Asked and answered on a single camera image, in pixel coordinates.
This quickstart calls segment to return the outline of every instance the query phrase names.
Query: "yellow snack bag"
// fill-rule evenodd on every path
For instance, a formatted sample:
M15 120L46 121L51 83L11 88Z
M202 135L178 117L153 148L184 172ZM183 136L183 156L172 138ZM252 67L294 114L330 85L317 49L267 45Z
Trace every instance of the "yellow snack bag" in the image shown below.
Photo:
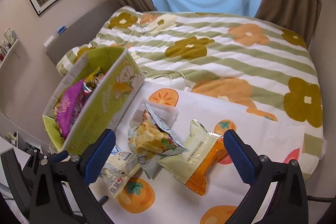
M105 74L101 71L100 67L98 67L84 79L84 85L90 90L94 90L104 76Z
M187 148L186 152L162 158L157 163L189 189L204 195L207 185L206 171L227 154L223 137L207 132L193 119L190 122L190 134L183 145Z

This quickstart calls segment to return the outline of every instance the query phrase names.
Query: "headboard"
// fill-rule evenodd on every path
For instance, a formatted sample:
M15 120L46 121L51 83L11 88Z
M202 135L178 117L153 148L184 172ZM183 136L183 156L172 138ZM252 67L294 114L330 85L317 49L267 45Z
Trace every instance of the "headboard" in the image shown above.
M121 7L117 0L107 0L69 26L47 48L47 55L56 65L73 47L94 39L104 23Z

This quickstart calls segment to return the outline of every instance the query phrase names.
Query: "striped comforter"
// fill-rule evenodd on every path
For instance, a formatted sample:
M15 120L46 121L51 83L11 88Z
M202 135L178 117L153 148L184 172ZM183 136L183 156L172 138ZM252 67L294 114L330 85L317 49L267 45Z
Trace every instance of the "striped comforter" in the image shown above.
M147 77L168 75L174 87L246 106L287 125L305 125L293 151L307 179L322 151L322 105L316 70L303 39L272 23L229 14L117 10L88 45L58 63L65 75L91 48L129 49ZM170 79L161 78L161 83Z

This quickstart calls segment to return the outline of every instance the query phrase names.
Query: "wall shelf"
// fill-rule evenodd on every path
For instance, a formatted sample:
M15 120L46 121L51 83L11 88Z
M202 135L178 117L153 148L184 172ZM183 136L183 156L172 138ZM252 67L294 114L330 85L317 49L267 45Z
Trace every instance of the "wall shelf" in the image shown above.
M5 56L4 59L2 60L2 62L1 62L1 64L0 64L0 68L1 68L1 66L5 63L5 61L7 60L7 57L8 57L10 54L12 54L12 52L15 52L15 48L16 48L16 46L17 46L19 43L20 43L20 40L16 40L16 41L13 43L12 47L9 49L9 51L8 51L7 54L6 54L6 56Z

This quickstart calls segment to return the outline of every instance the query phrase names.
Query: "cardboard box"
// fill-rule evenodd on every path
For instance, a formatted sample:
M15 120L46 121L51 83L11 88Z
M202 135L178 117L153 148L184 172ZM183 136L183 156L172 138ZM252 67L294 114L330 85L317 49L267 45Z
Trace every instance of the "cardboard box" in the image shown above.
M97 67L106 76L92 92L64 140L53 117L54 107L71 85ZM85 52L58 85L43 112L44 126L57 151L67 150L70 155L81 155L106 128L115 130L144 78L125 48L102 47Z

